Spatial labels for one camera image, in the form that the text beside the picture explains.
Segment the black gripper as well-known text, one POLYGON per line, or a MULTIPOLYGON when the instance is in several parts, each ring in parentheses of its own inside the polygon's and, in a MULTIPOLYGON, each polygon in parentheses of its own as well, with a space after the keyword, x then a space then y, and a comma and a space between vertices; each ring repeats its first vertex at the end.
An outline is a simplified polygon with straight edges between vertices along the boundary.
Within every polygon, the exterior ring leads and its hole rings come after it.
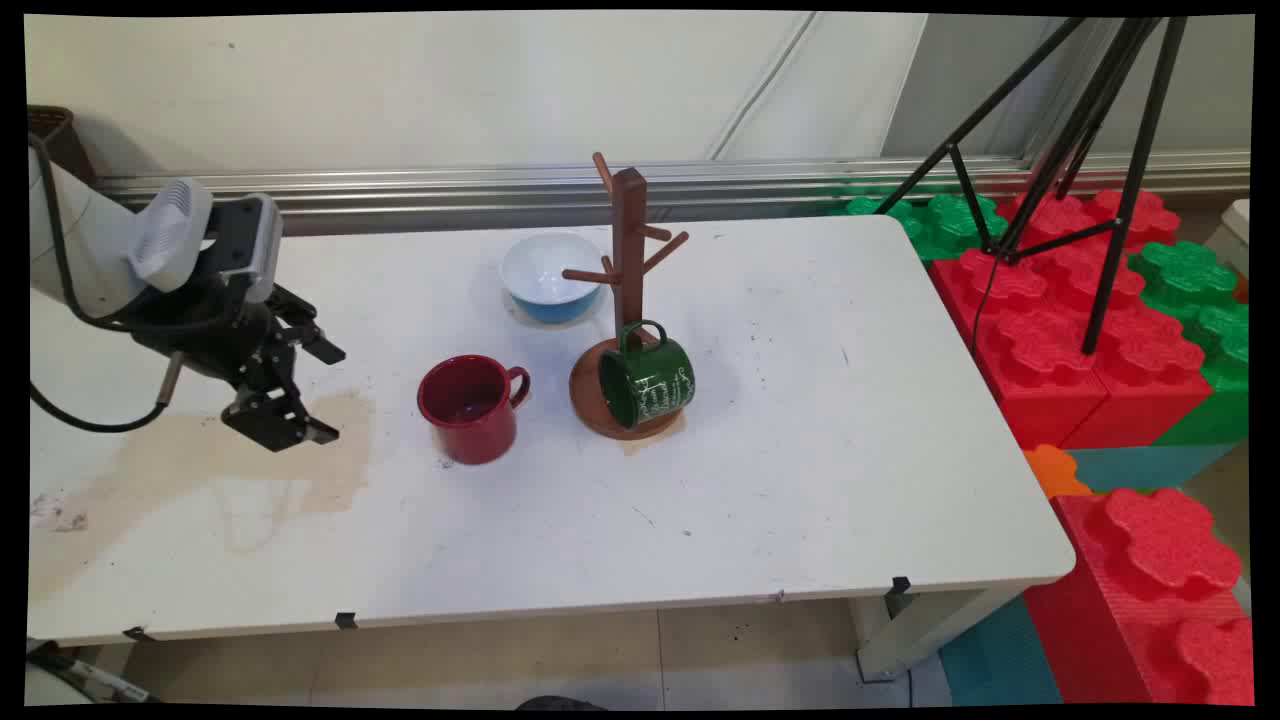
POLYGON ((316 419, 294 383, 296 350, 326 365, 347 359, 316 323, 317 309, 283 284, 261 302, 243 282, 189 282, 146 290, 122 311, 131 337, 187 369, 236 389, 221 423, 271 452, 305 442, 329 445, 340 432, 316 419))

